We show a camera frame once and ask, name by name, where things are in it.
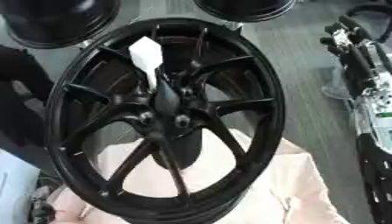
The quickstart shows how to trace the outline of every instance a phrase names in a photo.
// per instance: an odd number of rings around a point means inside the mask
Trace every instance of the white cloth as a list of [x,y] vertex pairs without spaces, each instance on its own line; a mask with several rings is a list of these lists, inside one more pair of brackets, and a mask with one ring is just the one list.
[[[237,130],[233,134],[245,148],[250,139]],[[98,159],[104,178],[137,147],[140,141],[109,146]],[[203,131],[203,151],[190,168],[182,172],[192,192],[215,183],[230,172],[235,160],[226,145],[209,131]],[[143,161],[125,180],[124,189],[140,195],[176,195],[170,173],[152,157]],[[69,189],[52,203],[55,224],[125,224],[119,217],[94,208]],[[283,140],[269,167],[251,186],[242,202],[216,224],[347,224],[328,198],[328,190],[312,156]]]

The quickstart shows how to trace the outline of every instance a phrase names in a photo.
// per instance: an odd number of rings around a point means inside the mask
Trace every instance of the metal part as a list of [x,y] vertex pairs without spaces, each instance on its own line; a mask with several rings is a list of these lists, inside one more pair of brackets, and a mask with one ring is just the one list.
[[143,112],[140,115],[140,121],[144,125],[150,125],[154,121],[154,114],[152,112]]
[[336,66],[332,83],[323,92],[348,105],[374,221],[392,224],[392,51],[348,17],[325,30],[332,38],[323,38],[322,43],[342,65]]
[[184,129],[189,127],[189,124],[191,123],[191,118],[189,118],[187,115],[178,115],[176,117],[176,125],[178,128]]

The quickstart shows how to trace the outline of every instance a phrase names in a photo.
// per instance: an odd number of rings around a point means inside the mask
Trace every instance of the white foam block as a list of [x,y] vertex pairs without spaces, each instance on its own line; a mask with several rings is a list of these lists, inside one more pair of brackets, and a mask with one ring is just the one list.
[[157,88],[155,69],[164,62],[162,46],[150,38],[143,37],[129,47],[129,53],[135,66],[147,74],[150,89]]

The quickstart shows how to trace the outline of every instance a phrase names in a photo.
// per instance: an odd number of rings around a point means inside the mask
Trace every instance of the wheel rim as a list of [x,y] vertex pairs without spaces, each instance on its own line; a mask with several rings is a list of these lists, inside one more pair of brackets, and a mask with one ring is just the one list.
[[194,2],[208,14],[235,22],[259,22],[282,16],[289,11],[296,0],[255,1],[244,2],[219,0],[194,0]]
[[[178,93],[181,101],[185,102],[181,104],[181,107],[184,107],[181,110],[186,110],[192,118],[191,129],[174,131],[174,134],[169,135],[166,134],[162,119],[155,119],[154,125],[147,125],[147,128],[145,124],[141,124],[140,116],[137,115],[146,110],[157,113],[154,106],[151,106],[156,94],[146,94],[145,82],[141,78],[143,74],[133,66],[130,58],[124,54],[124,49],[142,36],[150,36],[162,44],[165,62],[159,69],[159,77],[162,77],[162,80],[168,79],[169,86]],[[192,46],[192,57],[190,60],[184,59],[188,60],[185,64],[172,63],[173,60],[179,59],[167,57],[170,53],[165,54],[165,51],[177,55],[175,50],[171,50],[171,46],[176,46],[181,41],[185,46]],[[204,43],[208,43],[209,47],[206,48]],[[216,54],[210,53],[213,52],[211,49],[220,54],[218,62],[203,61],[203,58],[208,60],[209,54],[215,58]],[[108,59],[121,61],[132,71],[132,75],[128,75],[131,77],[129,82],[121,82],[123,87],[111,89],[113,92],[90,87],[90,82],[93,81],[91,76],[88,76],[94,73],[92,70],[94,71],[97,65]],[[189,66],[190,61],[197,66]],[[253,78],[243,78],[247,77],[244,73],[237,77],[238,71],[222,72],[222,69],[232,67],[246,67],[247,74],[251,74]],[[236,100],[206,101],[202,94],[206,83],[219,87],[228,95],[236,97]],[[200,88],[201,92],[184,100],[180,92],[188,87],[195,89],[197,93]],[[238,100],[239,96],[247,98]],[[75,114],[70,113],[70,103],[75,101],[87,105],[90,111],[96,107],[91,106],[91,102],[107,106],[103,109],[101,106],[102,110],[98,115],[84,118],[80,128],[71,133],[64,123],[74,119]],[[247,153],[233,140],[228,128],[218,117],[238,110],[256,110],[253,114],[249,112],[248,116],[255,124],[255,137]],[[122,166],[122,171],[114,175],[116,178],[113,176],[106,181],[88,162],[88,157],[81,148],[81,140],[90,132],[114,120],[129,123],[144,136],[144,140],[133,156],[127,159],[128,163]],[[272,159],[284,128],[284,96],[270,63],[245,38],[224,27],[195,19],[154,19],[113,31],[86,49],[67,69],[52,91],[47,106],[46,127],[47,148],[60,176],[88,203],[135,223],[209,223],[219,219],[238,203]],[[207,128],[222,139],[239,162],[221,181],[202,191],[189,193],[180,176],[176,159],[171,155],[171,146],[167,139],[174,141],[176,137],[186,136],[190,130],[199,128]],[[162,151],[169,158],[166,160],[178,188],[178,197],[153,199],[125,192],[118,187],[125,179],[123,175],[130,173],[140,160],[153,151]]]

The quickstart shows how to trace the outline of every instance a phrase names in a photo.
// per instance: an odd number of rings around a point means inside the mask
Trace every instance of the concrete floor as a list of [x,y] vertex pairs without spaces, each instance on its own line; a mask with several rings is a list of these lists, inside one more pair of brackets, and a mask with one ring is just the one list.
[[[327,99],[319,91],[335,63],[319,43],[325,35],[324,26],[361,2],[364,1],[298,3],[283,17],[247,24],[245,33],[269,57],[281,78],[288,108],[285,137],[314,156],[339,212],[351,223],[369,224],[373,221],[362,189],[348,114],[341,102]],[[122,0],[121,13],[108,31],[138,19],[168,16],[217,21],[198,10],[192,1]],[[20,47],[9,38],[4,23],[0,25],[0,44]],[[56,81],[79,49],[73,46],[31,52]]]

